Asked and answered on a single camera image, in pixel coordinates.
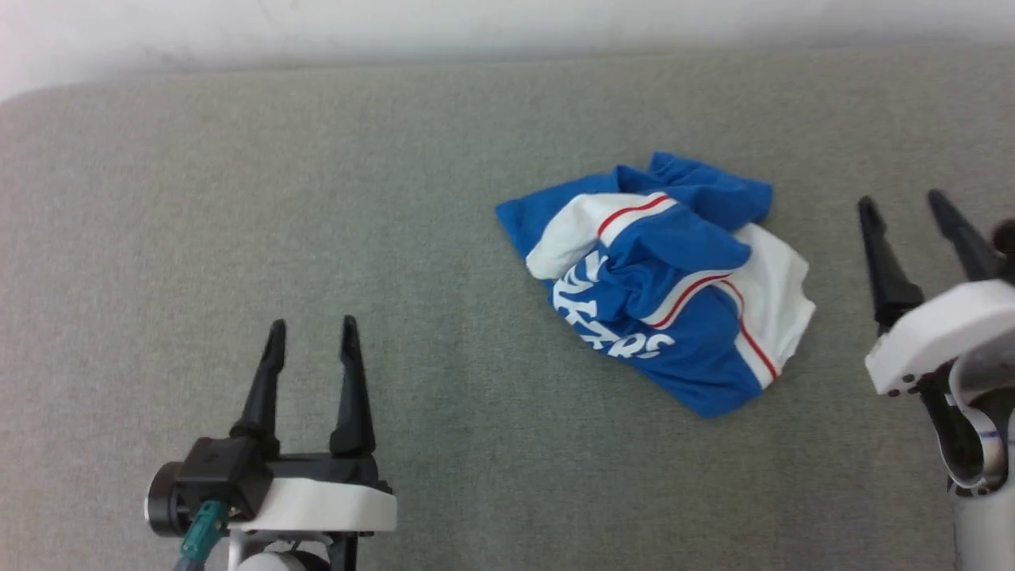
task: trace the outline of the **gray fabric surface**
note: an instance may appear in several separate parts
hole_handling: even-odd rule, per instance
[[[654,149],[772,182],[765,225],[812,265],[797,357],[714,421],[585,347],[492,212]],[[855,202],[878,198],[939,293],[960,272],[923,194],[951,190],[988,228],[1015,213],[1012,156],[1011,49],[252,73],[8,101],[0,567],[170,569],[177,544],[142,520],[150,477],[225,433],[276,317],[283,448],[324,449],[351,313],[401,511],[365,569],[950,569],[929,422],[863,368]]]

